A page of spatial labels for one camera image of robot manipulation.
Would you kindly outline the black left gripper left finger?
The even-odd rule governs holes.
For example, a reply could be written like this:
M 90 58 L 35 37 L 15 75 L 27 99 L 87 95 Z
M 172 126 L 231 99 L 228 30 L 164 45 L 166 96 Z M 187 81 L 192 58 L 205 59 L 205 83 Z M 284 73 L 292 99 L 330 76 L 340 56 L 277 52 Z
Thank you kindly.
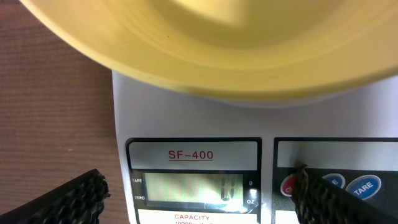
M 99 224 L 110 197 L 105 176 L 90 170 L 1 215 L 2 224 Z

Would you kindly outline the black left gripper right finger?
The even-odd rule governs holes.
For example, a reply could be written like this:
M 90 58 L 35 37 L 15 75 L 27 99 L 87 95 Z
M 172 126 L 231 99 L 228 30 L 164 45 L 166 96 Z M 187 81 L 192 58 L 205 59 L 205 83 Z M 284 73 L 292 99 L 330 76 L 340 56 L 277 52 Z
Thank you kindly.
M 295 170 L 292 201 L 300 224 L 397 224 L 397 218 L 315 175 Z

